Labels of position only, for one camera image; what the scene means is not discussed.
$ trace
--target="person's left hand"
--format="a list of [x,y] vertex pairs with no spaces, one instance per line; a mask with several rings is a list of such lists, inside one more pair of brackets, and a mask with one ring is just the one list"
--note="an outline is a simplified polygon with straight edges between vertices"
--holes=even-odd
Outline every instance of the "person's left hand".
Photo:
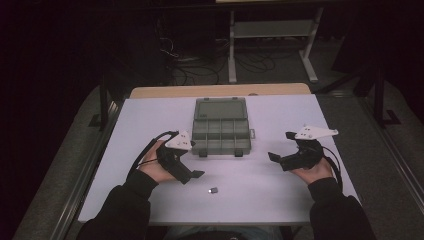
[[149,175],[157,183],[164,181],[175,180],[175,177],[172,176],[168,171],[162,168],[162,166],[157,161],[156,150],[163,143],[163,140],[159,140],[153,145],[153,147],[146,153],[143,158],[143,163],[138,167],[138,170]]

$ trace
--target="person's right hand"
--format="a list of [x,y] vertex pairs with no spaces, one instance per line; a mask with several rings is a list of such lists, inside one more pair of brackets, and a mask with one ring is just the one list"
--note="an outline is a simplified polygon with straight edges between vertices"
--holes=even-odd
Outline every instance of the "person's right hand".
[[299,176],[308,185],[322,178],[333,177],[331,166],[325,158],[321,158],[319,163],[311,169],[299,168],[291,172]]

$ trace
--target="black sleeve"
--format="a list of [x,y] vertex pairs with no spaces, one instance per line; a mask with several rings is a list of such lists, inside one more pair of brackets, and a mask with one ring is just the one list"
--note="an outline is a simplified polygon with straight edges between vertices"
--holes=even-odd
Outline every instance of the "black sleeve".
[[78,239],[143,239],[150,218],[152,190],[158,184],[135,171],[122,186],[113,188],[94,219],[81,228]]
[[310,211],[315,240],[376,239],[362,206],[353,196],[344,196],[334,178],[308,188],[315,201]]

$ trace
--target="white tabletop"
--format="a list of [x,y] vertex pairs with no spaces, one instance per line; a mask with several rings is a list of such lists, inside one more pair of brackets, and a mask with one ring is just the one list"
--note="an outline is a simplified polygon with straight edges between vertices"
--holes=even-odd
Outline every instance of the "white tabletop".
[[[255,130],[252,150],[242,158],[191,152],[181,161],[190,170],[202,170],[199,179],[186,185],[162,183],[150,197],[151,225],[233,224],[296,225],[309,222],[313,204],[306,184],[280,165],[268,152],[281,156],[297,151],[285,132],[299,131],[304,124],[328,128],[315,95],[248,96],[249,125]],[[129,167],[141,150],[157,135],[170,130],[191,132],[196,98],[129,99],[93,180],[78,220],[94,218],[109,191],[125,182]],[[319,139],[340,159],[344,193],[357,198],[332,137]],[[218,188],[218,193],[208,190]]]

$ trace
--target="gray storage box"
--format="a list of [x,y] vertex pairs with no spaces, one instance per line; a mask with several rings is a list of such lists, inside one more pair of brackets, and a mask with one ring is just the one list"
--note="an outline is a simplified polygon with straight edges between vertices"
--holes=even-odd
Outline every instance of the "gray storage box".
[[250,153],[250,130],[244,98],[196,100],[192,140],[193,154],[235,155]]

